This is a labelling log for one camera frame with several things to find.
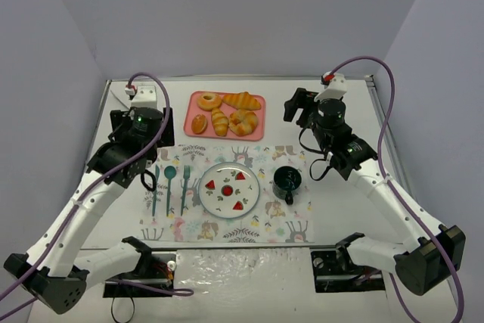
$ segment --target printed placemat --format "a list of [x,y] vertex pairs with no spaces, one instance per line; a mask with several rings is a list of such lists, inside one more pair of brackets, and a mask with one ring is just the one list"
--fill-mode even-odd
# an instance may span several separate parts
[[[201,177],[211,166],[223,162],[237,162],[250,168],[259,181],[260,195],[257,204],[248,214],[239,219],[220,219],[206,211],[200,200]],[[163,174],[167,166],[174,166],[177,170],[176,177],[171,182],[168,216],[166,216],[168,180]],[[190,166],[191,174],[185,197],[185,209],[183,216],[180,216],[184,166]],[[272,193],[272,177],[280,166],[292,166],[302,175],[302,184],[294,193],[293,206],[286,205]],[[139,219],[141,233],[137,237],[142,240],[314,242],[306,156],[300,147],[252,145],[236,148],[205,148],[199,145],[179,145],[160,149],[158,161],[150,170],[157,177],[157,190],[146,191],[140,203],[142,205]]]

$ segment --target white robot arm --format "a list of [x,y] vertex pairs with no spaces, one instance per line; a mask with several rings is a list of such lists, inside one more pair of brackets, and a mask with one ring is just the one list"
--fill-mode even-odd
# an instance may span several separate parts
[[[429,235],[414,217],[421,220],[430,234],[436,237],[456,270],[461,265],[465,235],[457,226],[446,228],[421,208],[387,171],[382,172],[383,166],[380,168],[377,153],[368,143],[352,133],[352,128],[345,123],[344,76],[339,73],[325,74],[322,83],[325,89],[319,94],[297,89],[284,104],[284,121],[292,121],[297,109],[302,108],[301,116],[296,121],[302,127],[300,136],[306,129],[311,129],[319,150],[301,145],[311,152],[322,154],[327,171],[335,169],[360,190],[402,239],[401,244],[391,244],[359,233],[348,236],[337,244],[340,264],[348,272],[356,266],[370,266],[396,273],[411,292],[423,295],[448,278],[450,272],[438,247],[429,240]],[[414,217],[404,208],[389,183]]]
[[[109,142],[90,159],[78,188],[51,227],[25,254],[13,253],[5,261],[16,284],[58,314],[72,309],[93,285],[125,272],[145,275],[157,263],[151,248],[136,238],[77,257],[99,219],[138,175],[147,189],[154,187],[154,175],[147,168],[157,159],[157,148],[175,144],[171,109],[157,110],[154,86],[142,86],[133,96],[128,111],[111,111]],[[146,176],[151,177],[150,184],[144,181]]]

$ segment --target lavender wall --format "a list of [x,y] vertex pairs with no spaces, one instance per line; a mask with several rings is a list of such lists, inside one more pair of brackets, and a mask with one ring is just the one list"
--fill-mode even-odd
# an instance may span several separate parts
[[[106,75],[322,74],[383,57],[414,0],[64,0]],[[372,64],[352,68],[376,71]]]
[[[61,0],[0,0],[0,6],[3,262],[36,241],[73,193],[104,83]],[[0,269],[0,291],[12,281]],[[17,289],[0,304],[0,315],[27,299]],[[26,321],[28,312],[7,321]]]
[[[484,274],[484,0],[416,0],[386,61],[396,75],[392,119],[422,205],[467,234],[464,320],[481,322]],[[379,95],[389,86],[377,74]]]

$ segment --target wire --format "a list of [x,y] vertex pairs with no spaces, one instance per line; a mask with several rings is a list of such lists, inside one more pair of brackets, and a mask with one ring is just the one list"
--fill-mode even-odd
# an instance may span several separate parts
[[[390,80],[390,101],[388,105],[388,111],[386,112],[385,120],[383,121],[383,125],[381,126],[380,130],[380,135],[378,136],[378,145],[377,145],[377,152],[378,152],[378,166],[380,167],[380,172],[382,175],[386,175],[385,167],[383,166],[383,161],[381,159],[381,148],[382,148],[382,143],[383,143],[383,137],[385,135],[386,127],[388,126],[388,120],[390,118],[390,114],[392,113],[393,109],[393,102],[395,100],[395,79],[393,77],[393,73],[391,69],[388,67],[388,65],[382,61],[379,58],[372,57],[372,56],[358,56],[354,58],[350,58],[347,61],[344,61],[343,63],[339,64],[336,66],[332,71],[331,74],[335,74],[340,68],[346,66],[347,64],[350,64],[355,61],[360,61],[360,60],[369,60],[376,62],[380,64],[385,71],[388,73],[388,77]],[[457,275],[457,271],[455,270],[454,265],[452,264],[452,261],[448,257],[447,253],[445,252],[444,247],[439,243],[437,238],[433,235],[431,230],[425,225],[425,223],[420,219],[419,216],[410,208],[410,206],[405,202],[405,199],[401,196],[401,194],[397,191],[395,185],[391,181],[387,181],[387,184],[389,188],[392,190],[393,194],[397,197],[397,199],[400,201],[402,206],[407,210],[407,212],[412,216],[415,221],[417,221],[418,225],[425,231],[426,234],[429,235],[430,240],[433,242],[433,244],[436,246],[437,250],[440,252],[442,255],[442,258],[445,261],[445,264],[448,267],[448,270],[451,273],[452,279],[454,279],[455,283],[455,289],[457,291],[457,296],[458,296],[458,308],[457,308],[457,313],[455,314],[454,319],[452,320],[452,323],[458,323],[462,319],[462,315],[464,314],[464,292],[462,289],[461,281],[459,280],[459,277]],[[399,299],[400,304],[402,304],[403,310],[407,313],[408,317],[415,323],[420,323],[408,310],[408,307],[405,305],[405,302],[402,299],[402,295],[400,294],[399,287],[397,286],[395,279],[392,274],[390,274],[390,279],[392,280],[393,287],[395,288],[396,296]]]
[[317,149],[312,149],[312,148],[308,148],[306,147],[303,142],[301,141],[301,138],[303,137],[303,134],[304,132],[308,129],[308,127],[304,127],[302,128],[301,132],[299,133],[299,145],[301,145],[302,149],[308,151],[309,153],[315,153],[315,154],[324,154],[323,151],[319,151]]
[[23,308],[25,308],[26,306],[29,306],[30,304],[34,303],[35,301],[37,300],[37,298],[32,298],[31,300],[27,300],[24,304],[21,304],[19,305],[17,308],[15,309],[12,309],[10,312],[8,313],[5,313],[4,315],[2,315],[0,317],[0,321],[3,321],[4,319],[7,319],[8,317],[10,317],[11,315],[15,314],[16,312],[18,312],[19,310],[22,310]]
[[315,177],[312,175],[312,166],[313,166],[313,165],[314,165],[316,162],[325,162],[325,161],[326,161],[326,159],[316,159],[316,160],[314,160],[314,161],[311,163],[311,165],[309,166],[309,176],[311,177],[311,179],[312,179],[313,181],[317,181],[317,182],[321,181],[321,180],[322,180],[322,179],[323,179],[323,178],[324,178],[324,177],[325,177],[325,176],[326,176],[326,175],[329,173],[329,171],[333,169],[333,167],[332,167],[332,166],[327,166],[327,167],[326,167],[326,169],[324,170],[324,172],[323,172],[323,173],[322,173],[322,174],[321,174],[319,177],[315,178]]
[[160,293],[165,295],[170,295],[173,297],[191,297],[194,295],[194,291],[192,289],[173,289],[173,290],[165,290],[159,289],[157,287],[150,287],[148,285],[144,285],[141,283],[135,283],[134,281],[126,281],[121,279],[109,279],[108,281],[112,281],[113,283],[130,285],[132,287],[139,287],[140,289],[145,289],[149,291],[153,291],[154,293]]
[[163,277],[168,280],[168,281],[171,281],[168,277],[168,272],[166,272],[166,270],[163,269],[162,266],[160,265],[157,265],[157,264],[154,264],[153,267],[158,271],[158,272],[161,272],[163,273]]
[[361,285],[361,283],[364,283],[365,281],[369,280],[373,275],[380,274],[380,270],[373,270],[370,271],[364,275],[358,276],[358,278],[355,279],[355,285]]
[[[114,297],[113,297],[113,300],[111,301],[111,318],[114,320],[115,323],[121,323],[120,321],[118,321],[116,319],[116,317],[114,316],[114,300],[116,299],[116,295],[118,293],[118,290],[119,290],[119,287],[121,285],[120,284],[117,284],[116,285],[116,289],[114,290]],[[131,300],[131,304],[133,305],[133,312],[131,313],[131,317],[125,321],[124,323],[129,323],[130,321],[132,321],[132,319],[135,317],[135,313],[136,313],[136,305],[135,305],[135,300],[133,299],[131,293],[129,292],[129,289],[126,288],[125,285],[123,285],[123,288],[126,292],[126,294],[128,295],[128,298]]]
[[[143,73],[143,72],[139,72],[139,73],[135,73],[133,76],[131,76],[131,78],[129,79],[128,81],[128,84],[127,86],[130,86],[134,79],[136,77],[139,77],[139,76],[146,76],[146,77],[149,77],[151,78],[154,82],[156,82],[158,84],[158,86],[161,88],[161,91],[165,97],[165,104],[166,104],[166,115],[163,119],[163,122],[161,124],[161,127],[160,127],[160,130],[158,130],[158,132],[156,133],[156,135],[153,137],[153,139],[143,148],[141,149],[137,154],[135,154],[134,156],[132,156],[131,158],[129,158],[128,160],[122,162],[120,165],[118,166],[115,166],[114,168],[112,168],[111,170],[107,171],[106,173],[104,173],[101,177],[99,177],[98,179],[96,179],[95,181],[93,181],[82,193],[81,195],[78,197],[78,202],[82,202],[85,197],[96,187],[98,186],[103,180],[105,180],[106,178],[112,176],[114,173],[120,171],[121,169],[123,169],[125,166],[128,166],[129,164],[135,162],[136,160],[138,160],[140,157],[142,157],[147,151],[149,151],[156,143],[157,141],[161,138],[161,135],[163,134],[163,132],[165,131],[165,128],[166,128],[166,125],[168,124],[168,120],[169,120],[169,115],[170,115],[170,106],[169,106],[169,97],[168,97],[168,92],[166,91],[165,89],[165,86],[163,86],[163,84],[161,83],[161,81],[156,78],[155,76],[149,74],[149,73]],[[40,264],[42,263],[42,261],[45,260],[45,258],[47,257],[47,255],[51,252],[52,248],[54,247],[55,243],[57,242],[57,240],[59,239],[59,237],[61,236],[62,232],[64,231],[64,229],[67,227],[67,225],[69,225],[69,222],[70,220],[74,217],[74,215],[76,214],[77,210],[79,209],[79,205],[78,204],[75,204],[72,209],[69,211],[69,213],[67,214],[66,218],[64,221],[62,221],[62,223],[60,224],[59,226],[59,229],[55,232],[55,235],[54,237],[52,238],[51,242],[48,243],[47,245],[47,248],[45,249],[45,251],[42,253],[42,255],[37,259],[37,261],[32,265],[32,267],[27,270],[25,272],[25,274],[23,274],[20,278],[18,278],[10,287],[8,287],[7,289],[5,289],[5,291],[3,293],[0,294],[0,301],[2,301],[8,294],[10,294],[12,291],[14,291],[14,289],[16,287],[18,287],[19,285],[21,285],[26,279],[28,279],[29,276],[31,276],[32,273],[34,273],[35,270],[37,270],[37,268],[40,266]]]

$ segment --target teal fork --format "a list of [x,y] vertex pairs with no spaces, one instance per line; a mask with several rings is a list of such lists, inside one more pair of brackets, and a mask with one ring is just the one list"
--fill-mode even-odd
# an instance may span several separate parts
[[185,182],[183,183],[183,192],[182,192],[182,195],[181,195],[180,216],[183,216],[183,210],[185,209],[185,195],[187,194],[188,179],[190,179],[190,166],[185,166],[183,168],[183,179],[185,180]]

